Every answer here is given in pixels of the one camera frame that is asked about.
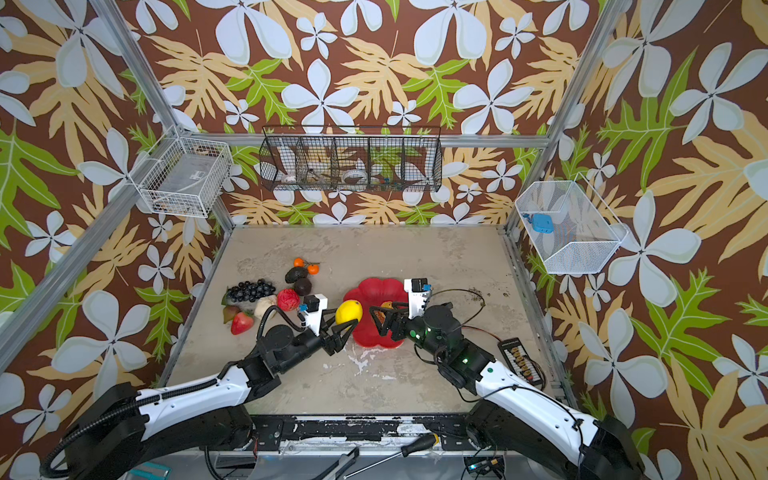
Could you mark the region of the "yellow lemon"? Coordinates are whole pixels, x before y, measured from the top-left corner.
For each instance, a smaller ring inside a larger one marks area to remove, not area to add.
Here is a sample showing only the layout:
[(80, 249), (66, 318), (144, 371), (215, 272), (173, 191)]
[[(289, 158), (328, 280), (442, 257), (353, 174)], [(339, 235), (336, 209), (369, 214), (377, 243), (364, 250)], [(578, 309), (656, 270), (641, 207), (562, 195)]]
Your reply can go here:
[(363, 314), (363, 306), (358, 300), (346, 300), (336, 309), (335, 324), (341, 325), (350, 321), (359, 322)]

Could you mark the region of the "red apple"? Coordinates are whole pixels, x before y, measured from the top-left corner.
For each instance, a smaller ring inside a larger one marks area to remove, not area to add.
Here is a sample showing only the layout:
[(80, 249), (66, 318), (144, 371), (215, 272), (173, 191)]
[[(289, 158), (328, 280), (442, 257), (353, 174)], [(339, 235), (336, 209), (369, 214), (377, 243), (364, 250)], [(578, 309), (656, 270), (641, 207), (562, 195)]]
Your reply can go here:
[(301, 303), (301, 297), (293, 289), (284, 289), (277, 294), (277, 306), (283, 311), (297, 310)]

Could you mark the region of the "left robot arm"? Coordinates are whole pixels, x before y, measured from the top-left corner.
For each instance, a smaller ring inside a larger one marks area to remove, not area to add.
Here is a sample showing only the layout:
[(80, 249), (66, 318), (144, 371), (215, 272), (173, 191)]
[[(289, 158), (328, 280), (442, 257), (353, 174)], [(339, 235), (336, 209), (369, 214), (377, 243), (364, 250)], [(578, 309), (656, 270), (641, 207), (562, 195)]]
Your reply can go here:
[(246, 404), (281, 383), (280, 374), (319, 350), (343, 349), (359, 321), (320, 314), (317, 331), (283, 339), (260, 330), (254, 349), (216, 375), (170, 388), (137, 390), (124, 383), (93, 404), (41, 461), (47, 479), (118, 479), (134, 467), (189, 448), (240, 447), (254, 423)]

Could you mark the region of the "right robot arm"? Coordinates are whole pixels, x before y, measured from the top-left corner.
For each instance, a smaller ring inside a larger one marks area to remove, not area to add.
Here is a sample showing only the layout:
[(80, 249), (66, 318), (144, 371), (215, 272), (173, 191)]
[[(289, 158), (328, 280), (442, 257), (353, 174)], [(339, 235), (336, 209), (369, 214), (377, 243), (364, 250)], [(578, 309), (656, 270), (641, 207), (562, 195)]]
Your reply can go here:
[(412, 341), (454, 388), (475, 395), (467, 419), (474, 442), (520, 453), (563, 479), (642, 478), (644, 464), (620, 421), (597, 419), (530, 385), (467, 339), (449, 306), (412, 317), (396, 302), (370, 315), (380, 336)]

